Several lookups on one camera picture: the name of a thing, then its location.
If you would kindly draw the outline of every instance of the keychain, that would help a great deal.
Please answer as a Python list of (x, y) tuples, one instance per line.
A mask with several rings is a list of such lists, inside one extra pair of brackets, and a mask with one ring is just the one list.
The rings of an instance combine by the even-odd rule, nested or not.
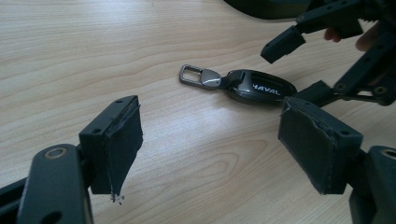
[[(199, 76), (198, 81), (185, 78), (186, 71)], [(250, 105), (281, 105), (285, 96), (297, 92), (288, 81), (263, 72), (239, 69), (222, 77), (219, 73), (185, 64), (181, 67), (181, 83), (204, 90), (226, 90), (235, 100)]]

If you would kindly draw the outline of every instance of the light wood surface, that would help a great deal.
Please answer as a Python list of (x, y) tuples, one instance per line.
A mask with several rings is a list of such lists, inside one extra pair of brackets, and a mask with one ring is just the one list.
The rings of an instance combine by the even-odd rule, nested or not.
[[(122, 205), (92, 195), (95, 223), (351, 223), (350, 188), (319, 195), (277, 140), (280, 108), (178, 81), (189, 63), (259, 70), (302, 90), (332, 85), (362, 55), (356, 38), (317, 32), (267, 63), (262, 47), (292, 24), (220, 0), (0, 2), (0, 187), (26, 177), (41, 149), (77, 145), (112, 101), (138, 95), (144, 144)], [(396, 147), (395, 105), (324, 109), (364, 134), (364, 150)]]

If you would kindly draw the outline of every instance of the tabletop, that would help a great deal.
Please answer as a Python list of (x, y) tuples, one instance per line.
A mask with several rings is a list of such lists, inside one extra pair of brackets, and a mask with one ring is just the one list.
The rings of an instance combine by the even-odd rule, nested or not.
[[(78, 133), (111, 102), (138, 95), (144, 143), (122, 205), (91, 195), (95, 223), (351, 223), (348, 197), (319, 195), (277, 139), (280, 107), (244, 105), (183, 85), (183, 64), (226, 75), (252, 69), (303, 90), (333, 85), (362, 52), (357, 37), (323, 31), (270, 64), (262, 47), (294, 24), (245, 15), (224, 1), (2, 1), (0, 188), (28, 175), (33, 156)], [(364, 29), (372, 24), (362, 21)], [(396, 107), (324, 107), (364, 135), (396, 146)]]

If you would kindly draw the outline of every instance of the black key fob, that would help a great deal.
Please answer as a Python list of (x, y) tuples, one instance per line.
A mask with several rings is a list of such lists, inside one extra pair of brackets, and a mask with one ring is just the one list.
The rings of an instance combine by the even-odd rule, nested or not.
[(280, 77), (253, 70), (234, 70), (233, 73), (244, 77), (239, 85), (227, 88), (228, 94), (235, 100), (250, 105), (282, 105), (286, 96), (297, 92), (296, 88)]

